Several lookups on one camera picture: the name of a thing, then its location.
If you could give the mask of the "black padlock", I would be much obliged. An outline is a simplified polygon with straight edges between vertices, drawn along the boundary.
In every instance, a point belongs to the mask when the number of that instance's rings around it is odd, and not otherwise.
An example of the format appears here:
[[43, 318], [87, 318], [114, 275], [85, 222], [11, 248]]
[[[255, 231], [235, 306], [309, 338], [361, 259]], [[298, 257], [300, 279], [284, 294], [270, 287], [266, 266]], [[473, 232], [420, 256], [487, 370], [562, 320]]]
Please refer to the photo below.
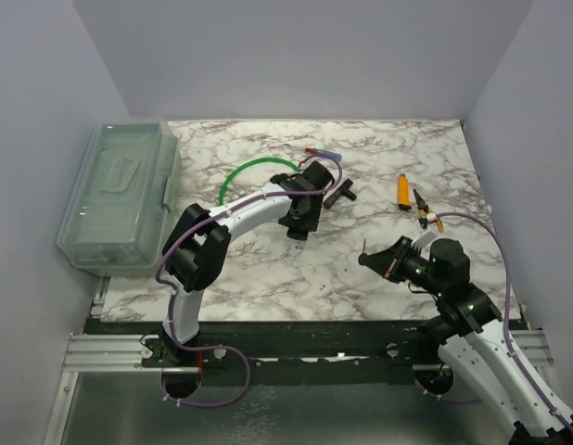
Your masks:
[[286, 231], [286, 236], [290, 239], [306, 241], [309, 236], [309, 230], [298, 226], [289, 226]]

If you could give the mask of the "green cable lock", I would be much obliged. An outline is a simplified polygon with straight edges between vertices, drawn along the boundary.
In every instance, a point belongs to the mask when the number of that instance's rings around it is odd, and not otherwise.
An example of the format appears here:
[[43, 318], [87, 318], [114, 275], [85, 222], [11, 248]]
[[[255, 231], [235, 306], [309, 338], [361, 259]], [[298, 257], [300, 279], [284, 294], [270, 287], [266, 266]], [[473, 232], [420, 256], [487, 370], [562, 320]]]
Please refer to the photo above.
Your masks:
[[277, 157], [262, 157], [254, 160], [249, 160], [242, 165], [236, 167], [232, 172], [230, 172], [225, 180], [223, 181], [218, 198], [217, 204], [223, 205], [225, 202], [226, 194], [229, 192], [233, 182], [244, 177], [247, 181], [253, 179], [260, 179], [263, 173], [272, 173], [275, 166], [281, 166], [287, 168], [292, 172], [298, 172], [299, 166], [287, 159], [281, 159]]

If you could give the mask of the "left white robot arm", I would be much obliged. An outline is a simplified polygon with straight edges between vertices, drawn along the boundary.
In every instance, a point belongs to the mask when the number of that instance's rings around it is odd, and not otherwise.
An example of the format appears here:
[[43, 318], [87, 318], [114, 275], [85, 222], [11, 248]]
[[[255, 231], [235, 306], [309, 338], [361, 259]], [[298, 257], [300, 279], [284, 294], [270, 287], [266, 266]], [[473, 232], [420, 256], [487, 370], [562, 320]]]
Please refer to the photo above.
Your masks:
[[192, 340], [199, 330], [198, 315], [205, 289], [223, 270], [230, 245], [240, 236], [270, 222], [286, 228], [286, 236], [305, 241], [318, 228], [325, 195], [338, 187], [337, 175], [313, 160], [292, 174], [278, 174], [259, 191], [230, 204], [205, 209], [193, 204], [184, 210], [162, 249], [155, 278], [172, 289], [163, 322], [169, 337], [164, 356], [176, 366], [189, 364], [196, 352]]

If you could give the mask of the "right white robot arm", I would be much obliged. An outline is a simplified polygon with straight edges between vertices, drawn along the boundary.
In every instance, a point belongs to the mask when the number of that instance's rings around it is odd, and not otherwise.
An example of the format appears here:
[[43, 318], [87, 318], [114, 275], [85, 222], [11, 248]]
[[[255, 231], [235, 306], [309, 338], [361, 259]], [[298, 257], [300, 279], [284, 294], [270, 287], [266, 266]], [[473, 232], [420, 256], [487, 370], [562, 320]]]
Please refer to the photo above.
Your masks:
[[494, 412], [513, 444], [573, 444], [573, 411], [525, 356], [490, 297], [472, 283], [462, 245], [434, 241], [429, 256], [403, 236], [358, 262], [392, 282], [430, 294], [439, 312], [416, 340], [425, 362], [442, 360]]

